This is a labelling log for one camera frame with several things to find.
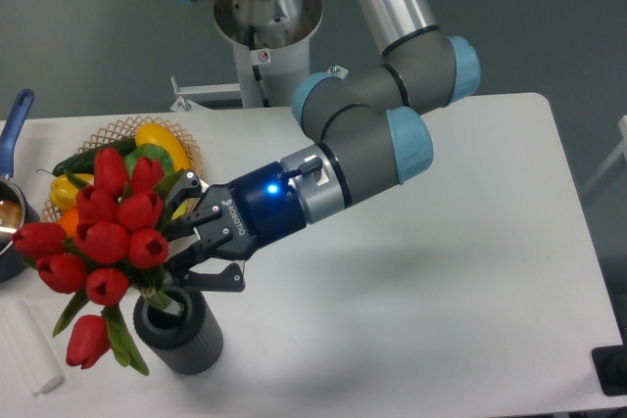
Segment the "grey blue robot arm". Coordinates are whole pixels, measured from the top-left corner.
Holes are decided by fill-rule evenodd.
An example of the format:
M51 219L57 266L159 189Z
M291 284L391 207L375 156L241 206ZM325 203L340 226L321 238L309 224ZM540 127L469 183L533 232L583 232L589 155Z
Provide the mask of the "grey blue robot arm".
M214 1L238 79L176 88L177 104L288 107L311 140L225 184L186 173L170 193L172 204L197 200L167 230L171 239L193 237L169 258L171 279L193 291L239 292L243 264L255 251L426 170L433 144L423 116L471 95L481 70L474 48L445 36L426 0L359 0L383 59L360 76L338 67L311 73L320 0Z

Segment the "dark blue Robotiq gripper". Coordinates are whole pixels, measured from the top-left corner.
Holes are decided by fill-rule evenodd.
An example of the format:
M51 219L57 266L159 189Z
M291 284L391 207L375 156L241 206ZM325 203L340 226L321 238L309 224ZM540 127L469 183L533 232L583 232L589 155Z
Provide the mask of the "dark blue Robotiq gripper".
M234 260L247 260L255 251L307 225L284 173L280 163L274 162L209 187L195 171L184 170L169 192L166 209L176 210L190 199L200 203L178 218L168 216L164 236L171 242L191 236L197 228L200 240L169 258L173 282L190 292L242 292L244 271ZM213 257L231 262L219 273L192 270Z

